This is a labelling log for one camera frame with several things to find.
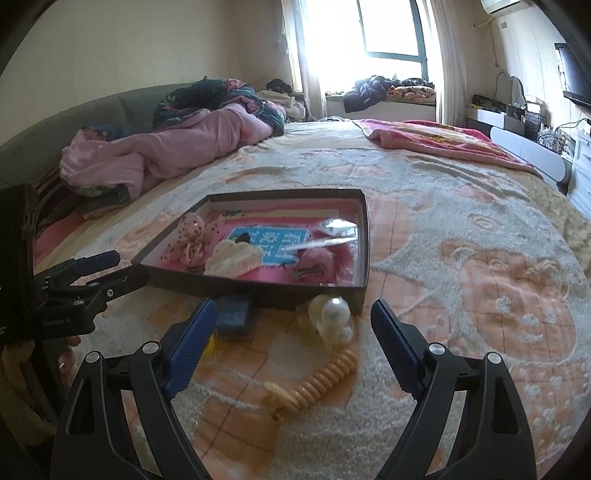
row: window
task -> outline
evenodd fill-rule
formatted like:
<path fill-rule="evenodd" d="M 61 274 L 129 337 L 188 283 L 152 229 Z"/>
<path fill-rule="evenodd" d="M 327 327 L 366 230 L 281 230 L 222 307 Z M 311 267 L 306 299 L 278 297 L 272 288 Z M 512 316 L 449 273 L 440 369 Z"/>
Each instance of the window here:
<path fill-rule="evenodd" d="M 417 0 L 308 0 L 312 63 L 327 92 L 371 75 L 428 80 Z"/>

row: blue sponge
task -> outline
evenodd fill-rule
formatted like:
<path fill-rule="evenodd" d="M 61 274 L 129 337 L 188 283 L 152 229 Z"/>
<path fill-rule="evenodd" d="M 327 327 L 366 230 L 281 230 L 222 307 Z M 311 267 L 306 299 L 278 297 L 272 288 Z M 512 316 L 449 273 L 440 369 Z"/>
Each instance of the blue sponge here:
<path fill-rule="evenodd" d="M 177 324 L 184 332 L 181 330 L 173 333 L 172 328 L 169 330 L 180 338 L 165 360 L 167 378 L 162 389 L 167 399 L 173 399 L 178 392 L 189 386 L 195 367 L 213 333 L 216 318 L 215 303 L 213 300 L 206 300 L 193 311 L 186 322 Z"/>
<path fill-rule="evenodd" d="M 231 295 L 217 301 L 216 331 L 220 338 L 244 340 L 252 334 L 252 302 L 248 295 Z"/>

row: air conditioner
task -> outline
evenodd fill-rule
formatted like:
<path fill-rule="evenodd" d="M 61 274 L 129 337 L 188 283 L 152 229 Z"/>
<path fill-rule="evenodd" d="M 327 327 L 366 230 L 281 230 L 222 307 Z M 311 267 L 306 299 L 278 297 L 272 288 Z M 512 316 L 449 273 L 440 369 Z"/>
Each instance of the air conditioner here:
<path fill-rule="evenodd" d="M 480 0 L 486 13 L 493 14 L 507 7 L 524 3 L 531 5 L 531 0 Z"/>

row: pink quilt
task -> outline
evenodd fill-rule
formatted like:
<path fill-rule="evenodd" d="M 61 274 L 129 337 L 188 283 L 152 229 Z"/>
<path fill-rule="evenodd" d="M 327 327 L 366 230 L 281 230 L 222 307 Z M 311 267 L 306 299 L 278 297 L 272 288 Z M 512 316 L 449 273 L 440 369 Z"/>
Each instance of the pink quilt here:
<path fill-rule="evenodd" d="M 272 127 L 239 102 L 213 112 L 203 109 L 181 124 L 112 142 L 93 140 L 80 130 L 62 151 L 60 175 L 77 187 L 124 184 L 135 200 L 162 180 L 257 144 L 272 133 Z"/>
<path fill-rule="evenodd" d="M 537 174 L 533 165 L 518 161 L 478 130 L 419 120 L 384 122 L 366 119 L 354 123 L 382 148 L 477 161 Z"/>

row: metal screw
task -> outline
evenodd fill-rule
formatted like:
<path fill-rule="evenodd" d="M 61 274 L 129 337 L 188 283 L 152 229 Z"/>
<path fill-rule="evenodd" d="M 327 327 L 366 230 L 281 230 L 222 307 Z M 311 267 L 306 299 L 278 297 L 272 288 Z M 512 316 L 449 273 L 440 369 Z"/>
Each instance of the metal screw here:
<path fill-rule="evenodd" d="M 443 355 L 445 353 L 445 347 L 440 343 L 432 343 L 429 345 L 429 351 L 433 355 Z"/>
<path fill-rule="evenodd" d="M 152 353 L 156 353 L 160 346 L 156 342 L 148 342 L 142 347 L 143 353 L 147 355 L 151 355 Z"/>
<path fill-rule="evenodd" d="M 99 352 L 90 352 L 89 354 L 86 355 L 85 360 L 90 363 L 93 364 L 95 363 L 98 359 L 100 358 L 100 353 Z"/>
<path fill-rule="evenodd" d="M 501 356 L 498 353 L 495 352 L 491 352 L 486 356 L 489 360 L 489 362 L 493 363 L 493 364 L 500 364 L 501 363 Z"/>

